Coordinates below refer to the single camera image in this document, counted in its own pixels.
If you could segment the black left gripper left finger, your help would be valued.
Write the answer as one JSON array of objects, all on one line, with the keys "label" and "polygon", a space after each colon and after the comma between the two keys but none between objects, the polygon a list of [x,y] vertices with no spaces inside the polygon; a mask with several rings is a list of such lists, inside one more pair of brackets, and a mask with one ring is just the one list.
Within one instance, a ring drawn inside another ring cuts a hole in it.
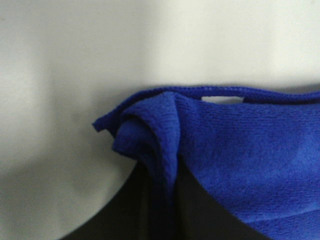
[{"label": "black left gripper left finger", "polygon": [[137,163],[116,195],[64,240],[159,240],[159,193],[142,163]]}]

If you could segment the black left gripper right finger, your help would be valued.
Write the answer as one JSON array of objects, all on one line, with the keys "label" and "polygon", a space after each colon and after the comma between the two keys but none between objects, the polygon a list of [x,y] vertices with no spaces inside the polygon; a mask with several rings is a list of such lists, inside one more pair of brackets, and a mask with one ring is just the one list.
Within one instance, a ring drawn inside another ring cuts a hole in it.
[{"label": "black left gripper right finger", "polygon": [[251,240],[252,230],[226,211],[199,184],[180,156],[175,183],[179,240]]}]

